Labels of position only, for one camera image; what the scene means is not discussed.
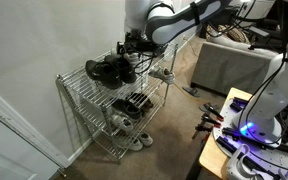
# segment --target wooden table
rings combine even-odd
[[[234,97],[249,99],[251,97],[251,94],[248,94],[236,88],[231,88],[225,100],[222,111],[225,106],[229,106],[229,100]],[[218,148],[217,144],[215,143],[213,134],[211,134],[199,158],[200,164],[203,166],[203,168],[207,169],[209,172],[216,175],[218,178],[226,179],[226,163],[228,162],[228,160],[229,158],[222,152],[221,149]]]

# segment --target gray sofa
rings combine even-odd
[[[272,57],[204,42],[191,80],[227,95],[231,87],[254,93],[263,82]]]

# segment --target white door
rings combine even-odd
[[[0,180],[45,180],[58,168],[0,122]]]

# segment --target beige carpet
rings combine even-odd
[[[194,37],[190,42],[198,55],[204,40]],[[175,82],[180,88],[190,85],[198,59],[192,48],[187,44],[177,54]],[[165,86],[159,92],[164,93],[164,90]],[[154,139],[151,147],[139,152],[128,151],[121,159],[121,165],[118,165],[110,161],[98,145],[92,144],[65,170],[66,179],[185,179],[205,135],[200,133],[192,140],[194,127],[202,115],[199,106],[211,102],[221,107],[225,100],[203,90],[199,93],[201,97],[193,100],[193,97],[185,96],[175,85],[170,86],[165,107],[157,112],[145,129]]]

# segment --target door frame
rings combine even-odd
[[[60,166],[60,168],[66,168],[71,164],[63,153],[45,139],[26,119],[4,101],[2,97],[0,97],[0,121]]]

